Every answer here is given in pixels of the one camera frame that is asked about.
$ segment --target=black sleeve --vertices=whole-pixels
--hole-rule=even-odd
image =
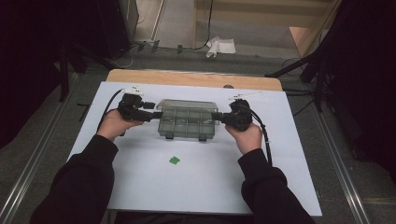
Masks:
[[[117,152],[111,141],[95,135],[56,174],[30,223],[100,223],[113,189],[112,162]]]
[[[245,175],[242,196],[255,223],[315,223],[289,190],[285,175],[271,167],[261,148],[239,159]]]

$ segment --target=person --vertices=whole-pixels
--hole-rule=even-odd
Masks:
[[[126,130],[142,125],[110,111],[85,149],[58,171],[49,194],[33,212],[31,224],[99,224],[114,184],[112,162],[118,152],[113,143]],[[252,123],[244,132],[225,126],[242,153],[238,160],[245,175],[242,196],[254,223],[314,223],[287,187],[287,179],[271,167],[262,151],[262,130]]]

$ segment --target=gray plastic container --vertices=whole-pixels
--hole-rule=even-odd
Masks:
[[[157,109],[163,112],[158,132],[166,139],[183,137],[206,141],[215,135],[218,123],[211,113],[218,112],[218,107],[213,102],[164,99],[157,104]]]

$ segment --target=white paper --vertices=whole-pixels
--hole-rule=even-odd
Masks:
[[[210,47],[209,51],[206,54],[207,58],[211,57],[212,55],[213,57],[216,57],[218,52],[236,53],[233,39],[220,39],[218,36],[216,36],[208,41],[206,44]]]
[[[215,102],[219,112],[231,111],[230,96],[254,93],[252,90],[103,82],[70,156],[81,152],[89,143],[111,96],[119,89],[136,85],[145,93],[144,102],[208,101]],[[110,108],[117,107],[121,97],[119,94]],[[285,92],[262,91],[262,95],[247,100],[266,125],[274,166],[284,172],[289,188],[308,214],[321,216]],[[116,139],[120,151],[113,162],[115,183],[108,209],[251,213],[240,191],[244,176],[237,160],[241,153],[223,124],[216,126],[214,138],[205,143],[197,139],[166,140],[159,135],[158,125],[159,121],[154,119]],[[169,162],[174,156],[180,159],[178,164]]]

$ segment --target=green sticker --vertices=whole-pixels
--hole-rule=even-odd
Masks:
[[[169,162],[173,163],[174,165],[176,165],[178,162],[180,162],[180,159],[178,157],[172,157]]]

